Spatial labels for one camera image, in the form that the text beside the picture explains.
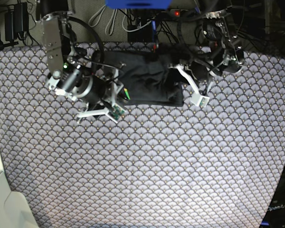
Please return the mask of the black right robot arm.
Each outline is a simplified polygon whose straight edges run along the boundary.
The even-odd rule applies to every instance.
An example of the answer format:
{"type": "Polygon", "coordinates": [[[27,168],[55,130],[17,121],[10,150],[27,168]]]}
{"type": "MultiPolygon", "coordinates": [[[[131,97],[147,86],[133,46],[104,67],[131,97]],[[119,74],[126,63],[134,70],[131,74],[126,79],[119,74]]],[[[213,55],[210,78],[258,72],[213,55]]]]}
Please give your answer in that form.
{"type": "Polygon", "coordinates": [[[119,81],[121,68],[105,63],[105,50],[98,34],[85,22],[73,17],[74,5],[67,0],[38,0],[36,20],[42,25],[42,45],[49,74],[46,85],[56,95],[82,101],[85,109],[77,119],[108,117],[113,122],[126,112],[118,98],[123,91],[119,81]],[[71,22],[86,28],[95,38],[99,51],[94,58],[76,45],[71,22]]]}

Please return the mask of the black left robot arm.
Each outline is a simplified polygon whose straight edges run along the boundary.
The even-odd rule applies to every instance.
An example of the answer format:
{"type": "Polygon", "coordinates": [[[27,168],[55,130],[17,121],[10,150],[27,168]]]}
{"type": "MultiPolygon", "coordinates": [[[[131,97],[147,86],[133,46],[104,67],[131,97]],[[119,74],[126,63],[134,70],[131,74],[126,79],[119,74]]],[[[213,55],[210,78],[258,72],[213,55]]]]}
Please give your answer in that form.
{"type": "Polygon", "coordinates": [[[177,35],[185,54],[177,64],[170,67],[178,70],[191,86],[190,101],[203,108],[209,103],[208,92],[214,78],[224,72],[237,73],[244,65],[244,51],[238,30],[230,13],[229,0],[198,0],[196,7],[185,12],[167,9],[167,14],[176,20],[177,35]],[[191,49],[185,43],[181,25],[183,22],[199,22],[201,31],[209,43],[210,52],[191,49]]]}

